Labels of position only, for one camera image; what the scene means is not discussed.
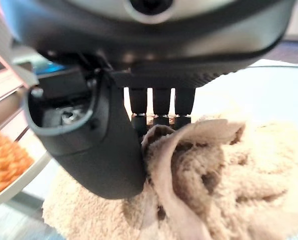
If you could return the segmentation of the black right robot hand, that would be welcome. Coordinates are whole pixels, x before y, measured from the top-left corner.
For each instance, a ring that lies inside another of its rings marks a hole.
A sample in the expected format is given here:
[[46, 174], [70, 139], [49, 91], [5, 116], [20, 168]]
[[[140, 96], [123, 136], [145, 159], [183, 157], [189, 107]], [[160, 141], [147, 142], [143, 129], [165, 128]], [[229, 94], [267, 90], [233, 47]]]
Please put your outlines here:
[[256, 62], [284, 37], [293, 0], [2, 0], [12, 35], [51, 62], [23, 108], [29, 127], [81, 185], [138, 195], [147, 90], [155, 124], [191, 122], [195, 91]]

